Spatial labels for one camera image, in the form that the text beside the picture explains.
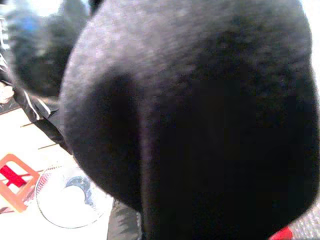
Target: red object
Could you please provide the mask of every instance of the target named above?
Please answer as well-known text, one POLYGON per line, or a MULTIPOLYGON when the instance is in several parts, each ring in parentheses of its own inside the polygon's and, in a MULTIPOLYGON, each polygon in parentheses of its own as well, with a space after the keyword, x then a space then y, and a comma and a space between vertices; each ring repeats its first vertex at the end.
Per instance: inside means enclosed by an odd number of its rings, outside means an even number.
POLYGON ((14 184, 18 188, 20 188, 21 186, 27 184, 27 182, 23 180, 21 176, 12 171, 12 169, 7 165, 4 165, 0 169, 0 174, 2 174, 6 179, 9 180, 9 182, 6 184, 7 186, 9 186, 10 184, 14 184))
MULTIPOLYGON (((17 193, 11 191, 11 189, 6 184, 0 181, 0 195, 4 198, 4 200, 11 209, 13 209, 17 213, 22 213, 27 209, 27 206, 25 205, 25 200, 28 197, 28 195, 34 190, 34 186, 36 185, 40 175, 27 164, 25 164, 21 159, 19 159, 17 156, 11 153, 8 153, 3 159, 0 159, 0 170, 3 169, 8 162, 14 162, 24 171, 26 171, 27 174, 30 174, 32 176, 32 178, 26 184, 19 188, 19 191, 17 193)), ((2 172, 4 172, 4 174, 7 175, 14 182, 18 180, 21 184, 21 176, 17 177, 17 175, 15 173, 12 174, 12 171, 10 170, 8 170, 8 168, 5 167, 4 170, 2 170, 2 172)))
POLYGON ((284 227, 280 231, 278 231, 276 234, 274 234, 272 237, 270 237, 269 240, 291 240, 293 238, 293 234, 288 226, 284 227))

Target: white fan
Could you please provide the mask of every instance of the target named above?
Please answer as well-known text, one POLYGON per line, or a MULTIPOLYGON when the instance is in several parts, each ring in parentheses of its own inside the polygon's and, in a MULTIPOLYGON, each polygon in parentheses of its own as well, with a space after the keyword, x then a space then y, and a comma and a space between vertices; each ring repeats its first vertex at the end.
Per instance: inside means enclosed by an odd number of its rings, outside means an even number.
POLYGON ((49 222, 68 229, 94 223, 112 201, 76 164, 44 171, 35 186, 35 198, 49 222))

